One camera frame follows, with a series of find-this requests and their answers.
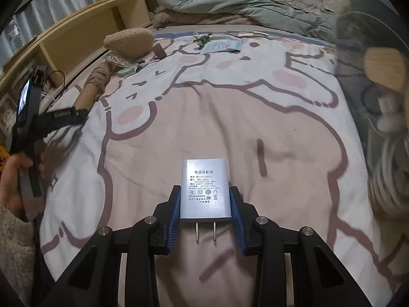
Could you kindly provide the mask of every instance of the bottle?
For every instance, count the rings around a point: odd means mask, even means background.
[[[10,21],[9,26],[7,28],[7,37],[13,48],[13,52],[17,53],[17,51],[23,46],[24,42],[20,28],[13,19]]]

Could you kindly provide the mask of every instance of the sweater sleeve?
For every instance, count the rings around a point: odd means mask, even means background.
[[[0,205],[0,268],[21,302],[30,306],[34,280],[33,223],[25,223]]]

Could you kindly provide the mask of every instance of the bed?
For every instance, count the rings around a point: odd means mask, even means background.
[[[241,51],[201,54],[195,32],[240,38]],[[45,140],[51,162],[40,244],[53,278],[98,227],[122,229],[151,215],[180,184],[184,159],[225,158],[245,202],[282,227],[313,227],[372,305],[386,306],[409,268],[408,228],[373,215],[334,46],[252,25],[154,34],[165,59],[124,79],[113,75],[84,126]],[[72,105],[103,60],[80,73],[54,108]],[[213,226],[200,225],[197,245],[195,227],[183,225],[172,254],[156,256],[161,306],[251,304],[256,259],[240,254],[229,223],[216,234],[214,243]],[[120,306],[125,264],[123,256]]]

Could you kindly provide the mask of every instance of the wooden shelf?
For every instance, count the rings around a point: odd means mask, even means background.
[[[68,83],[103,52],[105,36],[150,23],[145,0],[101,0],[91,4],[48,28],[12,58],[0,78],[0,97],[9,92],[15,78],[33,59],[53,71],[63,71]],[[62,89],[62,75],[54,73],[51,77]]]

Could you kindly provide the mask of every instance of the brown plush toy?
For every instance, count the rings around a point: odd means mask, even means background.
[[[135,60],[152,50],[153,34],[145,28],[132,28],[105,37],[104,47],[124,58]]]

